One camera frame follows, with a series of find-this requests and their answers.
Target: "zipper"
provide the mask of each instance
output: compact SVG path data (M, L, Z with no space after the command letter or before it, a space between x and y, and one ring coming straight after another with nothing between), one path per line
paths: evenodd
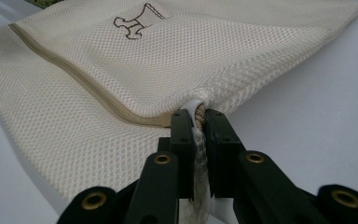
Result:
M129 124L136 124L141 126L171 126L171 114L173 111L161 114L158 117L145 118L138 116L131 112L118 99L116 99L107 90L101 87L100 84L91 79L86 73L79 70L70 62L62 59L59 55L52 53L38 44L30 35L28 35L19 25L12 23L9 27L16 33L16 35L28 46L33 52L44 58L46 61L53 63L70 75L83 88L85 88L98 102L101 103L116 119Z

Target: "white mesh bag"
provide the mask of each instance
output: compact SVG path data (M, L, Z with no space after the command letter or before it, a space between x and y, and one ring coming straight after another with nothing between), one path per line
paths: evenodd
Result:
M120 190L174 110L231 113L357 15L358 0L65 0L0 28L0 115L67 201Z

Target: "metal grommet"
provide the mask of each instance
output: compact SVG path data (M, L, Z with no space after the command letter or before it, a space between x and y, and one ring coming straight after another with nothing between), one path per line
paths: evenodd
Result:
M264 162L264 157L256 153L252 153L246 156L246 160L253 163L262 163Z
M350 208L358 208L358 198L356 195L347 192L346 190L336 189L331 192L331 196L336 202Z
M161 155L157 155L154 159L155 163L157 164L167 164L171 162L171 157L161 154Z
M85 210L94 210L101 207L106 202L106 194L101 191L95 191L83 199L81 206Z

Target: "hole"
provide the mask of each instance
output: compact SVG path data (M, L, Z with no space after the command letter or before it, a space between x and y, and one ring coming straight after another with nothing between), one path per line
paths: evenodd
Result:
M309 217L306 217L302 214L296 215L294 218L295 223L298 224L312 224L312 219L310 219Z
M154 216L145 216L142 218L141 224L157 224L158 220Z
M106 195L101 191L88 194L82 201L81 205L86 210L94 210L101 207L106 202Z
M253 163L261 163L264 161L264 157L253 153L253 154L247 155L246 160L248 160L249 162L253 162Z
M154 159L157 164L167 164L171 162L171 157L167 155L157 155Z
M333 197L336 202L350 207L350 208L358 208L358 198L351 194L350 192L347 192L346 190L342 189L336 189L331 192L331 196Z

